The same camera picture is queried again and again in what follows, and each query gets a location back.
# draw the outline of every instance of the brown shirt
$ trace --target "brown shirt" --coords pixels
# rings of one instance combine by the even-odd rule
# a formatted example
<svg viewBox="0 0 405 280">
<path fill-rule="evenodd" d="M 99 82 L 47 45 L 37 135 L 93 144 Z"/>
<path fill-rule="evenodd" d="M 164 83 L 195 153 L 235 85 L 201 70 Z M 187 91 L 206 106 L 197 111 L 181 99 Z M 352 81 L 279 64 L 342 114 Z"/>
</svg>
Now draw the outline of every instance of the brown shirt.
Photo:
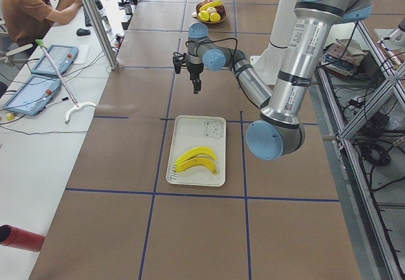
<svg viewBox="0 0 405 280">
<path fill-rule="evenodd" d="M 3 0 L 8 33 L 19 46 L 42 39 L 53 22 L 45 19 L 52 11 L 49 0 Z"/>
</svg>

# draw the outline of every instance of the white desk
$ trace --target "white desk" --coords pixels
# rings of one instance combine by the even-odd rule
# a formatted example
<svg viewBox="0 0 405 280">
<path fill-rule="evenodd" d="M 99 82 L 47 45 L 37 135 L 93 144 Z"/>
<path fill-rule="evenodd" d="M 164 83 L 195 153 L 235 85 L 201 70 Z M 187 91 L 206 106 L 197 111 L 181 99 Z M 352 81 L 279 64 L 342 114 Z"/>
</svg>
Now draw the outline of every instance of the white desk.
<svg viewBox="0 0 405 280">
<path fill-rule="evenodd" d="M 116 33 L 123 34 L 121 18 L 124 10 L 118 9 L 117 0 L 101 0 L 106 8 L 113 39 Z M 90 36 L 77 37 L 76 30 L 85 27 L 83 8 L 68 25 L 55 25 L 44 38 L 44 43 L 67 44 L 79 46 L 90 45 L 89 55 L 85 64 L 74 65 L 70 71 L 88 65 L 101 52 L 92 27 Z M 38 48 L 31 58 L 39 58 L 42 51 Z M 25 66 L 15 78 L 9 90 L 17 90 L 25 82 L 30 73 Z M 81 72 L 68 84 L 79 102 L 99 102 L 104 86 L 109 77 L 109 66 L 102 57 L 94 66 Z M 53 100 L 66 97 L 61 88 Z M 4 95 L 0 106 L 10 98 Z M 93 107 L 86 107 L 71 116 L 69 125 L 64 124 L 67 110 L 71 108 L 71 100 L 55 104 L 42 111 L 38 116 L 25 116 L 23 119 L 7 125 L 14 130 L 32 132 L 44 131 L 87 131 L 94 114 Z M 1 121 L 6 122 L 6 111 L 0 111 Z M 47 234 L 56 208 L 70 176 L 85 133 L 80 134 L 49 134 L 23 135 L 0 128 L 0 223 L 11 224 L 29 231 Z M 27 252 L 10 247 L 0 247 L 0 279 L 28 279 L 37 260 L 38 253 Z"/>
</svg>

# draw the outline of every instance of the red tube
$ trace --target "red tube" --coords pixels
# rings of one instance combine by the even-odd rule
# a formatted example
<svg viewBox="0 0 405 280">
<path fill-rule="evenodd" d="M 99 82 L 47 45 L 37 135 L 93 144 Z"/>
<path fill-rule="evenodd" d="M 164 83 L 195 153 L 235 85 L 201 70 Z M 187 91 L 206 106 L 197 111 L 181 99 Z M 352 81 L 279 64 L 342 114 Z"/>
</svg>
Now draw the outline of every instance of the red tube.
<svg viewBox="0 0 405 280">
<path fill-rule="evenodd" d="M 0 245 L 39 252 L 45 236 L 10 225 L 0 226 Z"/>
</svg>

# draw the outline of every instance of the yellow banana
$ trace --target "yellow banana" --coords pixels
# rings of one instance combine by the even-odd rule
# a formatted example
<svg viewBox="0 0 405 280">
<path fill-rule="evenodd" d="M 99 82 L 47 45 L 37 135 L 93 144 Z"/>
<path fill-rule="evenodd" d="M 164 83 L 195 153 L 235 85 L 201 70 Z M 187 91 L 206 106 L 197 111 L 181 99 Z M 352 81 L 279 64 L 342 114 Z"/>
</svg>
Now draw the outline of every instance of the yellow banana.
<svg viewBox="0 0 405 280">
<path fill-rule="evenodd" d="M 216 0 L 216 1 L 209 2 L 205 5 L 202 5 L 200 7 L 199 11 L 207 10 L 209 7 L 219 7 L 219 6 L 223 6 L 223 3 L 220 0 Z"/>
<path fill-rule="evenodd" d="M 187 161 L 184 161 L 183 163 L 180 163 L 179 165 L 176 166 L 176 173 L 181 173 L 183 171 L 186 171 L 192 167 L 196 166 L 204 166 L 208 168 L 214 175 L 218 174 L 218 171 L 216 170 L 216 166 L 214 161 L 208 158 L 203 158 L 203 157 L 196 157 L 189 159 Z"/>
<path fill-rule="evenodd" d="M 182 154 L 177 160 L 175 165 L 179 165 L 180 163 L 183 163 L 191 158 L 195 158 L 199 155 L 205 155 L 207 157 L 212 158 L 212 160 L 216 161 L 216 155 L 215 152 L 212 148 L 207 147 L 207 146 L 198 146 L 194 147 L 193 149 L 188 150 L 184 154 Z"/>
</svg>

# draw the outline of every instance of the computer mouse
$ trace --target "computer mouse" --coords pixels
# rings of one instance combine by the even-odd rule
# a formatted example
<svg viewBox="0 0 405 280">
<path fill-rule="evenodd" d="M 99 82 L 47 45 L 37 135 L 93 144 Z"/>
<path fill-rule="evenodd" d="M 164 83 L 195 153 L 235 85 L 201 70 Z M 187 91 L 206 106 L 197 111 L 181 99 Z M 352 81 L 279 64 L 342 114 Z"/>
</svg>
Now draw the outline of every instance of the computer mouse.
<svg viewBox="0 0 405 280">
<path fill-rule="evenodd" d="M 79 37 L 82 37 L 82 36 L 84 36 L 84 35 L 89 35 L 89 34 L 90 34 L 90 30 L 87 29 L 87 28 L 79 28 L 79 29 L 76 31 L 76 34 L 77 34 Z"/>
</svg>

